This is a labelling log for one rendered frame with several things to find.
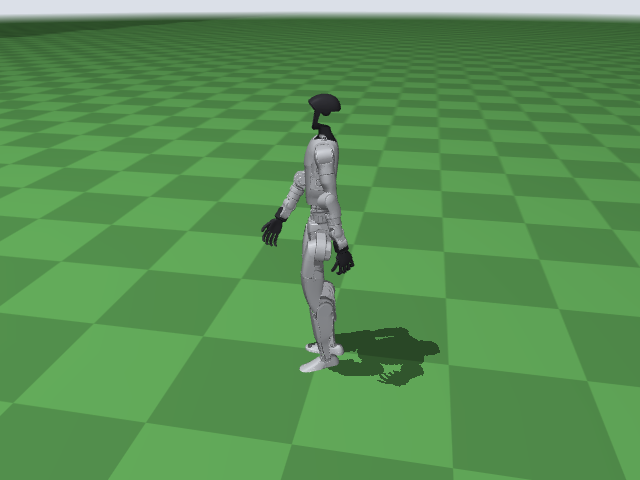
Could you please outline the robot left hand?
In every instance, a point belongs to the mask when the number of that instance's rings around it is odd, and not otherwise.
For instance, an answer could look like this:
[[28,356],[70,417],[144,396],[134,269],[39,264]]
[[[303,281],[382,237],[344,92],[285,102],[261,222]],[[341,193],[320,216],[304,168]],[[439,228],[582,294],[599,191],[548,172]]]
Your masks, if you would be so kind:
[[[339,250],[338,244],[335,241],[333,241],[333,245],[334,245],[335,252],[337,253],[337,256],[336,256],[336,263],[331,269],[331,272],[334,272],[337,266],[339,266],[339,272],[336,272],[336,274],[337,275],[340,275],[342,273],[344,274],[348,270],[350,270],[351,267],[354,267],[352,255],[348,251],[349,247],[347,245],[347,247]],[[346,265],[347,265],[347,268],[346,268]],[[342,270],[342,267],[343,267],[343,270]]]

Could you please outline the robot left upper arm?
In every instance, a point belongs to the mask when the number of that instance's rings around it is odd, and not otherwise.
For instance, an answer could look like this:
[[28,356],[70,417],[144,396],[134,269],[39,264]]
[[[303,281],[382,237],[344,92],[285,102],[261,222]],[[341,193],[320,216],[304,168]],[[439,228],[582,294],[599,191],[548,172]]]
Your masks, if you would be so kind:
[[325,203],[327,196],[334,195],[337,198],[333,149],[329,145],[317,146],[314,151],[314,159],[320,175],[320,183],[324,190],[324,193],[319,196],[317,204],[321,209],[328,210]]

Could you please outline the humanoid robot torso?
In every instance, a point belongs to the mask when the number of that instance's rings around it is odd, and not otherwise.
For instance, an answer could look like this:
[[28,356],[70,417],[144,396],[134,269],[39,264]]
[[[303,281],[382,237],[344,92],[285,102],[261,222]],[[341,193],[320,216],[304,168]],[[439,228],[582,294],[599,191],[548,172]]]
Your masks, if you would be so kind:
[[314,140],[317,136],[318,135],[314,136],[310,140],[304,157],[306,202],[308,205],[311,205],[310,217],[307,222],[307,233],[309,240],[316,239],[316,233],[325,233],[328,237],[328,241],[331,242],[332,239],[328,234],[329,228],[327,219],[325,218],[325,213],[329,210],[323,210],[317,204],[317,200],[319,196],[324,193],[324,190],[320,183],[318,168],[315,164],[314,151],[316,150],[316,147],[320,145],[329,145],[330,148],[333,149],[335,157],[334,170],[335,176],[337,177],[339,147],[336,138],[335,142],[327,140],[325,135],[320,134],[319,137],[322,139]]

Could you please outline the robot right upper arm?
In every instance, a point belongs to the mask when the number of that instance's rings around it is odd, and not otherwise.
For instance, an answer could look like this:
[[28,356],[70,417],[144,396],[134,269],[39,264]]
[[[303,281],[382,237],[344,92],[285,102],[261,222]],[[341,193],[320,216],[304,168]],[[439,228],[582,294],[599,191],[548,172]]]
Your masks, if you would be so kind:
[[294,175],[294,183],[297,186],[305,186],[305,169],[304,169],[304,171],[298,171],[298,172],[295,173],[295,175]]

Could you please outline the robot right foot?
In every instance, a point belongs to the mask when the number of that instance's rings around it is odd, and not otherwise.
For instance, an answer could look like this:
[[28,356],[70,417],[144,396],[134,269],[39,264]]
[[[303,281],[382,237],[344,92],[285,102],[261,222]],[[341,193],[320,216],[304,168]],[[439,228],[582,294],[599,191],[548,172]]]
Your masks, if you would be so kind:
[[[333,344],[331,344],[331,346],[333,346]],[[313,353],[318,353],[320,354],[319,350],[318,350],[318,346],[317,343],[311,343],[311,344],[307,344],[305,346],[305,349],[309,352],[313,352]],[[322,352],[323,353],[323,352]],[[324,353],[323,353],[324,354]],[[343,355],[344,354],[344,348],[341,344],[339,343],[335,343],[334,342],[334,347],[331,348],[330,347],[330,354],[335,354],[337,356]]]

